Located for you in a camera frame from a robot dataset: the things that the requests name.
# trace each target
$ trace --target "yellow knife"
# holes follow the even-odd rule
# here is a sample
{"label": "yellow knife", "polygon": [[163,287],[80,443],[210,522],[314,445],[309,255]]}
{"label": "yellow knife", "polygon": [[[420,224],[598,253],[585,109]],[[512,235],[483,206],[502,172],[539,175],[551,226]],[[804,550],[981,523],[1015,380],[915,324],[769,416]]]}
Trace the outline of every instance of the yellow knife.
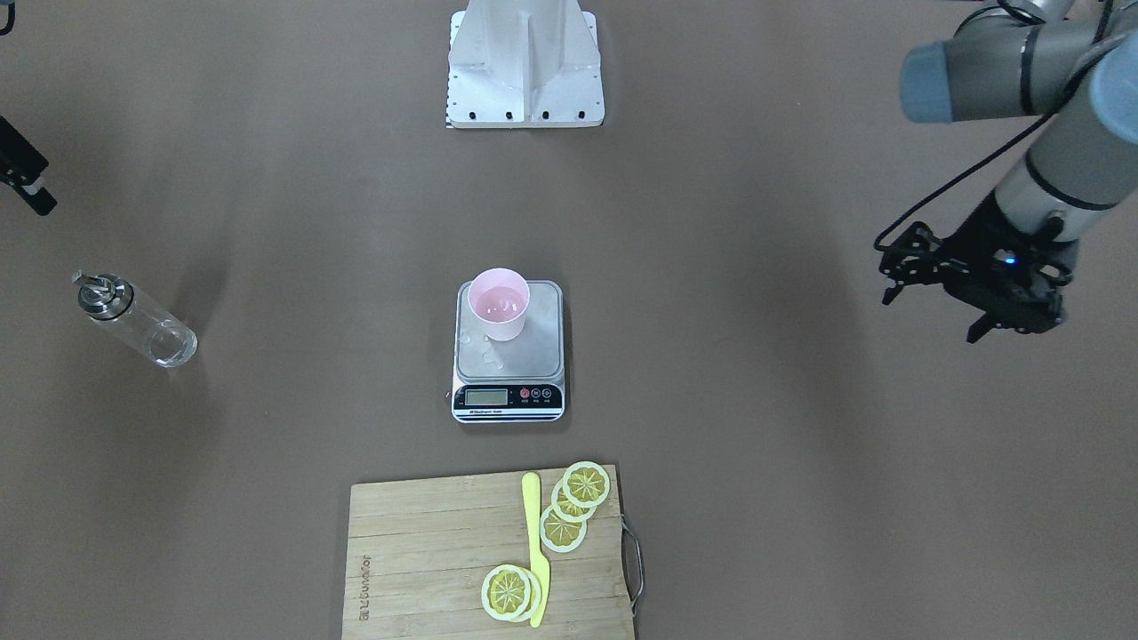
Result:
{"label": "yellow knife", "polygon": [[550,560],[542,553],[542,541],[537,527],[542,526],[542,478],[534,471],[521,476],[521,501],[526,507],[526,530],[529,533],[529,571],[542,585],[542,602],[529,618],[529,626],[537,629],[550,601]]}

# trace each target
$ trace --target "clear bottle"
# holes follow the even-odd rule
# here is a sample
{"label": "clear bottle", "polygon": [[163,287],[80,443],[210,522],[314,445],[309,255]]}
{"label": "clear bottle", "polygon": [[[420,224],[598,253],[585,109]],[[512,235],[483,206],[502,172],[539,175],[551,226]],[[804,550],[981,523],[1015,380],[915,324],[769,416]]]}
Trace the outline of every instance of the clear bottle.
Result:
{"label": "clear bottle", "polygon": [[79,305],[99,327],[159,367],[185,363],[198,337],[150,296],[114,273],[75,273]]}

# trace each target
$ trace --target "cutting board handle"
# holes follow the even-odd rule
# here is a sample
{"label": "cutting board handle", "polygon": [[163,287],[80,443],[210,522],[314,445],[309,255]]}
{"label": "cutting board handle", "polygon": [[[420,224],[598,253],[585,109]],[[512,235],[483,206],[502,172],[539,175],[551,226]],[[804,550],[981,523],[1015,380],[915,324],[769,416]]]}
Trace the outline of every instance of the cutting board handle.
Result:
{"label": "cutting board handle", "polygon": [[633,541],[633,548],[636,550],[636,572],[640,577],[636,594],[633,596],[633,617],[636,617],[636,605],[640,604],[641,596],[644,594],[644,553],[640,548],[640,538],[637,538],[633,528],[628,526],[628,516],[624,514],[620,514],[620,528],[624,530],[624,535],[627,535],[628,539]]}

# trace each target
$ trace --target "lemon slice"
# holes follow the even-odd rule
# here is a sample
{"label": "lemon slice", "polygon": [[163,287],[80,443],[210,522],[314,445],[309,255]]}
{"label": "lemon slice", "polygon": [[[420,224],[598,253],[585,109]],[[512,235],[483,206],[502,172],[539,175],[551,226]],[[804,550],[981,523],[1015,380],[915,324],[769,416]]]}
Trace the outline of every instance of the lemon slice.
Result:
{"label": "lemon slice", "polygon": [[526,622],[534,616],[534,613],[537,612],[537,607],[542,604],[542,583],[537,581],[537,576],[534,575],[534,572],[527,568],[522,568],[521,571],[526,572],[526,575],[529,576],[529,606],[526,607],[525,613],[510,622]]}
{"label": "lemon slice", "polygon": [[609,474],[596,462],[576,462],[561,476],[566,499],[585,509],[609,497]]}
{"label": "lemon slice", "polygon": [[498,565],[483,581],[483,608],[494,620],[511,621],[525,613],[533,598],[529,572],[514,565]]}
{"label": "lemon slice", "polygon": [[583,523],[592,518],[593,514],[596,512],[596,507],[586,509],[578,506],[564,494],[561,490],[563,486],[563,481],[558,481],[558,484],[553,485],[553,493],[550,494],[550,506],[553,507],[553,512],[567,523]]}
{"label": "lemon slice", "polygon": [[568,553],[585,540],[585,532],[588,531],[588,523],[567,523],[553,512],[553,507],[546,507],[542,514],[542,527],[538,533],[542,542],[550,551]]}

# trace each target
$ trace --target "scale control panel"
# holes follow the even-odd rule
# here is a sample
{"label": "scale control panel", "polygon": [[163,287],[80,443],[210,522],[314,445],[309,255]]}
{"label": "scale control panel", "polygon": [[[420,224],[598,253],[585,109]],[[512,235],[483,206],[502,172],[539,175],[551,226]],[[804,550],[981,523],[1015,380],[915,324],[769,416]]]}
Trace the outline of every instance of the scale control panel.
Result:
{"label": "scale control panel", "polygon": [[463,385],[454,392],[452,412],[460,422],[535,422],[564,413],[564,393],[545,383]]}

